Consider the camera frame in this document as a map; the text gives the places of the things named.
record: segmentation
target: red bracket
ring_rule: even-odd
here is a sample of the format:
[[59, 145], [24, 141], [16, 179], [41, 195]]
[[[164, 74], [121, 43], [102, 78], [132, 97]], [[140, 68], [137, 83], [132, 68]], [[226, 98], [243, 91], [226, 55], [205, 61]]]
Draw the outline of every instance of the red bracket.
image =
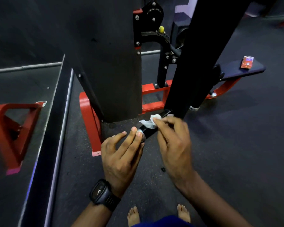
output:
[[[8, 168], [7, 175], [20, 171], [30, 137], [38, 120], [43, 102], [34, 104], [8, 103], [0, 105], [0, 152]], [[29, 109], [24, 124], [13, 121], [5, 115], [9, 109]], [[12, 139], [11, 131], [18, 134]]]
[[236, 78], [233, 80], [226, 80], [224, 82], [224, 84], [222, 84], [220, 87], [218, 87], [217, 89], [214, 90], [214, 93], [216, 93], [217, 95], [215, 97], [211, 97], [211, 95], [207, 95], [206, 99], [214, 99], [217, 98], [218, 96], [224, 94], [225, 92], [227, 92], [229, 89], [231, 89], [241, 78]]
[[101, 155], [101, 124], [85, 92], [79, 95], [80, 109], [91, 143], [92, 156]]
[[155, 111], [155, 110], [161, 110], [164, 109], [165, 102], [167, 99], [167, 96], [169, 94], [170, 86], [172, 84], [173, 80], [167, 80], [166, 83], [168, 84], [168, 87], [162, 87], [162, 88], [155, 88], [153, 84], [144, 84], [142, 85], [142, 95], [154, 93], [154, 92], [163, 92], [163, 99], [162, 101], [154, 102], [154, 103], [147, 103], [142, 105], [142, 113], [145, 114], [149, 111]]

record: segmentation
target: yellow ball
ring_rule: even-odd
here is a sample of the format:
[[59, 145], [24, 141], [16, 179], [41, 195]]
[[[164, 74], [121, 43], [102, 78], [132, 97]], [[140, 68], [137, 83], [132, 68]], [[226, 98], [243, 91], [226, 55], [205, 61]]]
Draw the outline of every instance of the yellow ball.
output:
[[159, 27], [159, 33], [164, 33], [164, 27], [163, 26]]

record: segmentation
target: crumpled cloth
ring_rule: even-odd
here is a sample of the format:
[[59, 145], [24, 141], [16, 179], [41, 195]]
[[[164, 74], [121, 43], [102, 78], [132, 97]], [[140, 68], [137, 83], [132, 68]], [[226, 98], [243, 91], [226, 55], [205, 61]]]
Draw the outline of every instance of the crumpled cloth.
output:
[[151, 115], [151, 119], [149, 121], [140, 120], [139, 122], [142, 123], [144, 126], [150, 129], [155, 129], [157, 125], [154, 123], [153, 119], [162, 119], [162, 117], [159, 114]]

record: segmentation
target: foot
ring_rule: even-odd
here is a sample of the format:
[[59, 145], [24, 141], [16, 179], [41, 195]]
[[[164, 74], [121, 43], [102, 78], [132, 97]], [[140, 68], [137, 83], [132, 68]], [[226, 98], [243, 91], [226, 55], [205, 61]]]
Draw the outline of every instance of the foot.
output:
[[128, 227], [132, 227], [140, 223], [140, 216], [138, 213], [138, 208], [136, 206], [129, 210], [129, 213], [127, 215], [127, 220], [128, 220]]
[[177, 210], [178, 210], [178, 218], [190, 223], [189, 211], [185, 208], [185, 206], [178, 204]]

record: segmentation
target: forearm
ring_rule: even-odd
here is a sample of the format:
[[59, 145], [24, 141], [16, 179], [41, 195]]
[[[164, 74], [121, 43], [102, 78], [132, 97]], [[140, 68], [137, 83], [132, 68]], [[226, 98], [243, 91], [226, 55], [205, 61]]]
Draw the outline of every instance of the forearm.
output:
[[197, 172], [192, 179], [178, 186], [182, 194], [198, 210], [205, 213], [216, 225], [223, 227], [251, 227], [251, 225], [224, 201]]
[[106, 206], [94, 205], [90, 202], [72, 227], [104, 227], [111, 214], [112, 212]]

